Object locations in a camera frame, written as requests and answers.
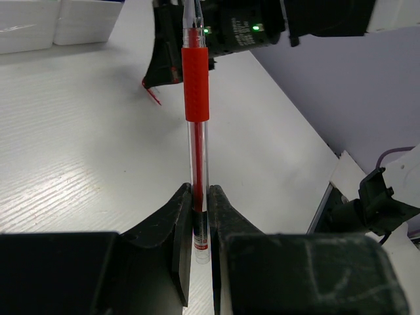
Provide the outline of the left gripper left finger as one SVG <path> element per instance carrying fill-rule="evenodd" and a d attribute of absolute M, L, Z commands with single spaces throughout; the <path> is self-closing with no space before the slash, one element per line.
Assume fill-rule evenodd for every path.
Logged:
<path fill-rule="evenodd" d="M 130 230 L 1 235 L 2 314 L 181 314 L 192 195 L 183 184 Z"/>

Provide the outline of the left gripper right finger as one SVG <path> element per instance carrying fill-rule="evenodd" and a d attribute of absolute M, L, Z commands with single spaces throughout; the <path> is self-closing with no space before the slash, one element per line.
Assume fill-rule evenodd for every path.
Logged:
<path fill-rule="evenodd" d="M 209 229 L 216 314 L 409 314 L 385 250 L 356 234 L 265 234 L 218 185 Z"/>

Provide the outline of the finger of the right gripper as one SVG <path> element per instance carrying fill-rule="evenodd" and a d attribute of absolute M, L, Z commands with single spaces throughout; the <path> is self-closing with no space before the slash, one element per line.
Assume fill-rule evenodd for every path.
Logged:
<path fill-rule="evenodd" d="M 152 59 L 144 76 L 147 89 L 183 82 L 182 78 L 182 6 L 154 8 L 155 39 Z"/>

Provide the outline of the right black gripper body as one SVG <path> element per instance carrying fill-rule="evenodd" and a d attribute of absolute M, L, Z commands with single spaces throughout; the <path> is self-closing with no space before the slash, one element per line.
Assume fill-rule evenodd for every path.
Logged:
<path fill-rule="evenodd" d="M 217 57 L 275 45 L 285 31 L 277 0 L 207 0 L 201 8 L 210 70 L 215 69 Z"/>

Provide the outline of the red pen cap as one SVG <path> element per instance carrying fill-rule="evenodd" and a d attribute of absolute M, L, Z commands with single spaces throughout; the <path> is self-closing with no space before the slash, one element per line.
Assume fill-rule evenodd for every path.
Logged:
<path fill-rule="evenodd" d="M 154 103 L 161 106 L 161 102 L 156 96 L 155 92 L 153 92 L 152 88 L 147 88 L 144 79 L 141 82 L 142 87 L 145 89 L 147 95 L 150 97 L 151 100 L 153 100 Z"/>

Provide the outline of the red gel pen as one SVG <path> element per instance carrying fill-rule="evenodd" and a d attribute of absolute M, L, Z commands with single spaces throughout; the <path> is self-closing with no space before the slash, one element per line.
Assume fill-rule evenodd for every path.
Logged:
<path fill-rule="evenodd" d="M 183 11 L 182 74 L 185 117 L 188 123 L 193 210 L 193 244 L 196 261 L 210 261 L 207 223 L 209 171 L 207 122 L 209 121 L 209 65 L 201 3 L 185 1 Z"/>

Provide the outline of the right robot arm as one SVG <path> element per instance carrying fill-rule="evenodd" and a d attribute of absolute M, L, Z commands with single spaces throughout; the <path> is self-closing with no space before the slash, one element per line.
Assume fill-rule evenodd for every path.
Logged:
<path fill-rule="evenodd" d="M 202 1 L 209 69 L 215 58 L 305 35 L 357 37 L 419 25 L 418 1 Z M 184 1 L 154 1 L 155 40 L 142 84 L 182 82 Z"/>

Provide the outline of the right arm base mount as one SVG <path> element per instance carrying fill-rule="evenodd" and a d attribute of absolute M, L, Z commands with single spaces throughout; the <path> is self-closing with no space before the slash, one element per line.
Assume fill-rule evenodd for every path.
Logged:
<path fill-rule="evenodd" d="M 308 233 L 373 232 L 384 244 L 418 214 L 418 146 L 387 150 L 369 174 L 343 152 Z"/>

